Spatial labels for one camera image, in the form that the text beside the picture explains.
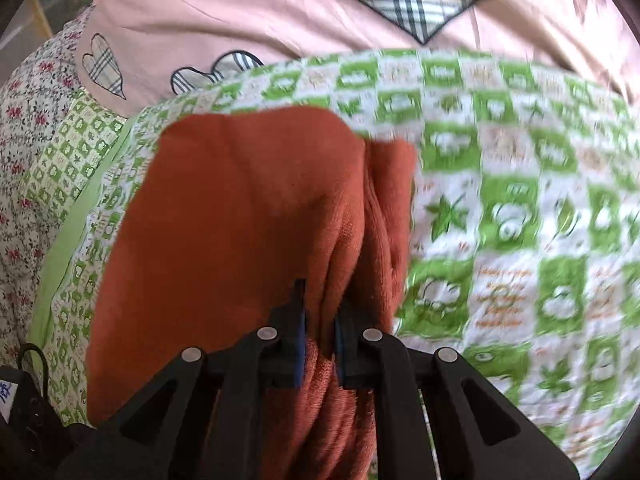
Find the rust orange knit sweater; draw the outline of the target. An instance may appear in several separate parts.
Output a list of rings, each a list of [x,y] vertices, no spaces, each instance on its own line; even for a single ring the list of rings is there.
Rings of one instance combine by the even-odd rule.
[[[271,390],[263,479],[362,479],[373,398],[338,384],[332,323],[347,304],[390,330],[408,268],[416,151],[357,136],[329,110],[191,115],[160,135],[102,276],[87,411],[114,415],[179,351],[233,346],[306,283],[303,385]]]

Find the green patterned quilt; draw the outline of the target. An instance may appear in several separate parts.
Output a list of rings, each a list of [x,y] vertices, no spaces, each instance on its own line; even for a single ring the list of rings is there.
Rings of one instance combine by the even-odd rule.
[[[87,417],[94,291],[163,128],[195,113],[332,110],[418,151],[394,332],[451,344],[592,474],[639,404],[639,125],[617,94],[486,53],[378,50],[256,67],[128,120],[92,214],[43,273],[44,355],[64,422]]]

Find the green patterned pillow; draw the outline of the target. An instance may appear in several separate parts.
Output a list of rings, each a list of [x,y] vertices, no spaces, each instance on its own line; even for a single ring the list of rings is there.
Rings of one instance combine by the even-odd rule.
[[[18,187],[21,225],[39,230],[45,223],[90,216],[128,128],[127,118],[79,89]]]

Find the floral bed sheet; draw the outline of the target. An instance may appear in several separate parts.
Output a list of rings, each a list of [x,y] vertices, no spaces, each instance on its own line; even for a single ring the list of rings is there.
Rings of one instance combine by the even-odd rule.
[[[1,362],[26,342],[43,258],[61,221],[26,196],[28,170],[80,87],[75,51],[92,10],[67,22],[1,85]]]

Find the pink heart duvet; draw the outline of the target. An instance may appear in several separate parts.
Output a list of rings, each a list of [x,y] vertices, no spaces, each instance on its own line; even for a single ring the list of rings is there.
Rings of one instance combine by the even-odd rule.
[[[614,0],[94,0],[76,65],[128,117],[250,68],[420,47],[560,66],[639,99],[639,43]]]

